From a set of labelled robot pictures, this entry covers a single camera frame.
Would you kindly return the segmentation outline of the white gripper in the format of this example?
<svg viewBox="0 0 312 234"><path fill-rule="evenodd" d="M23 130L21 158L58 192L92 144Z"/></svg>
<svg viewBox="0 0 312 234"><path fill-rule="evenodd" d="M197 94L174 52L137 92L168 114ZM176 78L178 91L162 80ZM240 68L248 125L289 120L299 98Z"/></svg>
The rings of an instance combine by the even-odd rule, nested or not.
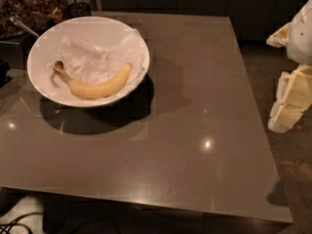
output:
<svg viewBox="0 0 312 234"><path fill-rule="evenodd" d="M288 58L300 63L292 73L283 72L278 81L268 129L286 133L312 105L312 0L308 0L294 16L273 34L266 44L287 47Z"/></svg>

